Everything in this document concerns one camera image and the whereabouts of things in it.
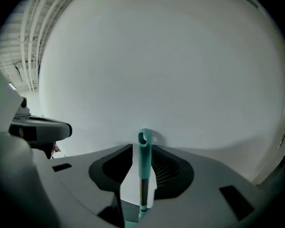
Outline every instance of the black slot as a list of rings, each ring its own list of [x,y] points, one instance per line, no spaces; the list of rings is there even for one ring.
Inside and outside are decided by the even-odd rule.
[[[64,169],[67,169],[70,167],[72,167],[70,164],[62,164],[62,165],[53,166],[52,168],[53,168],[54,172],[56,172],[56,171],[62,171]]]

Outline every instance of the mounting hole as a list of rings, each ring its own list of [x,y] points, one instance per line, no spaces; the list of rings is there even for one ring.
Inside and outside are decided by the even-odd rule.
[[[143,133],[138,134],[138,141],[140,144],[146,144],[147,143],[147,138]]]
[[[26,99],[25,97],[23,97],[23,101],[22,101],[22,103],[21,103],[21,107],[22,107],[22,108],[27,107],[27,99]]]

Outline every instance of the teal pole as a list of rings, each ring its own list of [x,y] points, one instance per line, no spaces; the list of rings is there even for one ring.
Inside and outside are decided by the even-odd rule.
[[[141,129],[138,133],[138,160],[140,177],[140,220],[148,210],[148,188],[152,160],[152,134],[150,130],[146,128]]]

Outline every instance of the teal handle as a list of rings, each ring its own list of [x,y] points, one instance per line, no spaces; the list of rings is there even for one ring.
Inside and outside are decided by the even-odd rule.
[[[151,173],[152,134],[143,128],[138,133],[139,177],[149,179]]]
[[[146,215],[147,211],[142,212],[142,210],[146,210],[146,209],[147,209],[147,205],[146,206],[140,206],[139,214],[138,214],[138,221],[141,221],[141,219]]]

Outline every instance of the ceiling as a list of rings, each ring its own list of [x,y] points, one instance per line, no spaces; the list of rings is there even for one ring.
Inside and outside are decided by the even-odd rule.
[[[38,90],[38,71],[45,45],[71,1],[23,0],[2,26],[0,71],[17,91]]]

